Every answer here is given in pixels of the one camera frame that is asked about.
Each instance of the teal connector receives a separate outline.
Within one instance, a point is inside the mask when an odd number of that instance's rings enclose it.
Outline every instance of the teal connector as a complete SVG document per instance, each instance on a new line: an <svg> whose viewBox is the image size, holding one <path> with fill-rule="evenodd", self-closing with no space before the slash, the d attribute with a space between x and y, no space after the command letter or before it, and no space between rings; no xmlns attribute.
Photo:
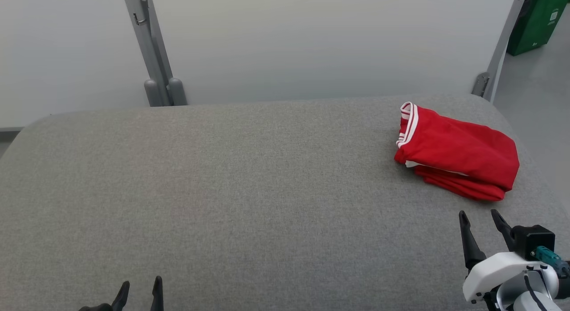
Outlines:
<svg viewBox="0 0 570 311"><path fill-rule="evenodd" d="M568 275L570 275L570 266L568 266L568 263L562 260L558 254L552 252L548 248L539 246L536 248L534 255L535 258L537 258L539 261L544 262L554 268L556 274L558 274L558 278L566 278Z"/></svg>

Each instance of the white stripe trim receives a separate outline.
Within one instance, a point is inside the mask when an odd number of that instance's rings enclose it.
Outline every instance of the white stripe trim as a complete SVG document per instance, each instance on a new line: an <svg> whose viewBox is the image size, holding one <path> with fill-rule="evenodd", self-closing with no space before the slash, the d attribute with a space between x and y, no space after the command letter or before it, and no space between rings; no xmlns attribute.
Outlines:
<svg viewBox="0 0 570 311"><path fill-rule="evenodd" d="M418 120L419 120L418 107L412 104L411 102L405 102L400 109L405 110L404 108L407 106L410 106L410 119L407 121L406 132L404 134L403 140L398 140L396 142L398 148L402 147L403 145L411 141L411 138L414 136L415 128L418 126Z"/></svg>
<svg viewBox="0 0 570 311"><path fill-rule="evenodd" d="M407 107L407 102L405 102L401 108L399 108L399 111L402 113L402 118L403 119L409 119L410 118L410 111L406 109Z"/></svg>
<svg viewBox="0 0 570 311"><path fill-rule="evenodd" d="M425 166L425 167L431 167L431 168L439 169L440 171L446 171L446 172L449 172L449 173L454 173L454 174L459 174L459 175L463 175L463 176L468 176L467 174L464 174L464 173L461 173L461 172L448 171L448 170L446 170L446 169L440 169L440 168L433 167L433 166L427 166L427 165L423 165L423 164L420 164L420 163L417 163L417 162L414 162L414 161L406 161L406 167L408 167L408 168L409 168L409 167L415 167L415 166L418 166L418 165L419 165L419 166Z"/></svg>

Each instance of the green bag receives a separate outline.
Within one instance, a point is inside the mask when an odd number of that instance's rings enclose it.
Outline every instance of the green bag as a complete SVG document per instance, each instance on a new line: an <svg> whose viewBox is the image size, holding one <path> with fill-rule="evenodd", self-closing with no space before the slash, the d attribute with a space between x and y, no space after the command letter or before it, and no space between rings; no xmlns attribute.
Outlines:
<svg viewBox="0 0 570 311"><path fill-rule="evenodd" d="M548 43L568 0L531 0L509 39L507 53L516 56Z"/></svg>

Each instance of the white wall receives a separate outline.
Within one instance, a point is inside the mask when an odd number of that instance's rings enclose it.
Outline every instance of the white wall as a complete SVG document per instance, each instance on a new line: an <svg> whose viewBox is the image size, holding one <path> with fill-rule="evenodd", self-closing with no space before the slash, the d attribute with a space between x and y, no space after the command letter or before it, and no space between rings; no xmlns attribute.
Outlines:
<svg viewBox="0 0 570 311"><path fill-rule="evenodd" d="M153 0L191 103L471 92L514 0Z"/></svg>
<svg viewBox="0 0 570 311"><path fill-rule="evenodd" d="M0 128L148 106L124 0L0 0Z"/></svg>

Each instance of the gray metal frame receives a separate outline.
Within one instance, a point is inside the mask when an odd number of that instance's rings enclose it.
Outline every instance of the gray metal frame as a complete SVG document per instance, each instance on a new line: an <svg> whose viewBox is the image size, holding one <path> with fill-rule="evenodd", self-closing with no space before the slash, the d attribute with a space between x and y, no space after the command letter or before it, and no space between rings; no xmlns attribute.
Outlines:
<svg viewBox="0 0 570 311"><path fill-rule="evenodd" d="M499 69L503 53L509 43L509 37L511 37L511 32L513 32L513 28L517 23L517 18L519 17L519 13L521 12L524 2L525 0L515 0L513 2L511 11L507 16L507 21L505 21L505 26L503 27L503 31L499 37L499 41L497 42L497 46L493 52L493 57L491 57L491 61L487 67L487 71L482 72L477 76L475 85L473 86L472 94L481 96L489 102L493 102L493 86L495 84L495 79L497 78L497 70Z"/></svg>
<svg viewBox="0 0 570 311"><path fill-rule="evenodd" d="M144 83L150 106L188 105L182 82L172 76L152 0L125 0L150 79Z"/></svg>

